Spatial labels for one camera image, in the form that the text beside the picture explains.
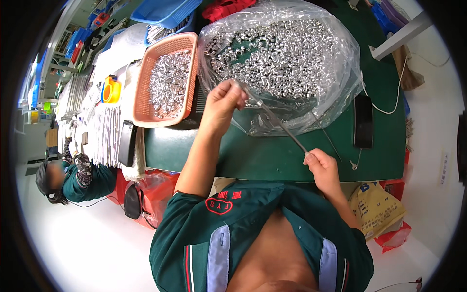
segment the black smartphone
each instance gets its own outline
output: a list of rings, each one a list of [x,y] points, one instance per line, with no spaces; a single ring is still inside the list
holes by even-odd
[[[130,121],[123,121],[120,134],[120,147],[118,160],[126,167],[133,166],[134,147],[136,144],[136,131],[138,127]]]
[[[373,147],[373,107],[371,98],[357,95],[354,98],[354,146],[360,149]]]

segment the green uniform shirt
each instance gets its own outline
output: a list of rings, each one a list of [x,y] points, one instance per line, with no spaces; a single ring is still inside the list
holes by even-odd
[[[160,291],[225,291],[264,223],[280,208],[320,291],[364,291],[373,259],[363,233],[309,184],[237,181],[208,199],[177,192],[151,243]]]
[[[105,166],[99,167],[91,164],[92,181],[89,186],[83,186],[77,178],[78,168],[75,164],[70,165],[63,161],[62,165],[65,169],[65,181],[63,183],[63,195],[72,202],[83,202],[92,199],[99,199],[113,192],[117,177]]]

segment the white cable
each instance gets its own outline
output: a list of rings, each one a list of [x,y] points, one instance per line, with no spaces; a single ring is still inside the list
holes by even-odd
[[[401,88],[402,74],[404,74],[404,69],[405,69],[405,65],[406,65],[406,64],[407,64],[407,56],[405,57],[404,66],[402,67],[401,77],[399,78],[399,85],[397,86],[396,106],[394,107],[394,109],[392,110],[392,112],[390,112],[390,113],[385,112],[385,111],[381,110],[380,108],[378,108],[377,106],[375,106],[374,103],[371,104],[374,108],[376,108],[377,110],[379,110],[379,111],[382,112],[383,114],[393,114],[393,113],[396,111],[397,104],[399,103],[399,93],[400,93],[400,88]],[[363,91],[364,91],[365,94],[368,96],[367,90],[365,89],[365,84],[363,83],[363,72],[361,72],[361,84],[362,84],[362,86],[363,86]]]
[[[419,56],[420,58],[422,58],[423,60],[425,60],[426,62],[428,62],[431,66],[435,66],[435,67],[443,67],[444,65],[446,65],[447,61],[449,61],[451,59],[451,55],[449,55],[449,57],[447,58],[447,60],[441,64],[441,65],[436,65],[436,64],[433,64],[432,62],[428,61],[427,59],[423,58],[422,56],[420,56],[419,54],[417,53],[411,53],[411,54],[414,54],[414,55],[417,55]]]

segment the pink plastic basket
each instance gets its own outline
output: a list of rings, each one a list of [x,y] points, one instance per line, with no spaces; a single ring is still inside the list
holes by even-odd
[[[153,46],[149,47],[144,54],[141,64],[141,72],[136,85],[136,93],[133,106],[133,123],[138,127],[144,128],[157,128],[166,127],[178,124],[186,118],[191,112],[191,104],[193,103],[193,94],[195,91],[196,70],[198,67],[198,57],[196,52],[196,43],[198,35],[193,32],[176,34],[166,37]],[[155,115],[154,106],[150,104],[149,79],[151,71],[154,69],[156,60],[166,54],[174,54],[183,50],[191,50],[190,68],[188,71],[187,88],[185,90],[185,98],[183,106],[175,106],[173,111],[163,114],[159,109],[158,115],[162,118],[159,119]],[[177,118],[172,118],[174,114],[178,114]]]

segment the metal bar bundle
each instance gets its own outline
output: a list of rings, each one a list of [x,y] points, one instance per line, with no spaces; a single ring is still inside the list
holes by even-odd
[[[57,120],[67,119],[73,114],[80,111],[81,103],[86,96],[85,87],[88,82],[88,77],[83,75],[75,75],[65,85],[60,98],[58,100]]]
[[[120,107],[96,108],[88,123],[88,133],[91,133],[92,140],[87,155],[96,165],[121,168],[118,161],[120,113]]]

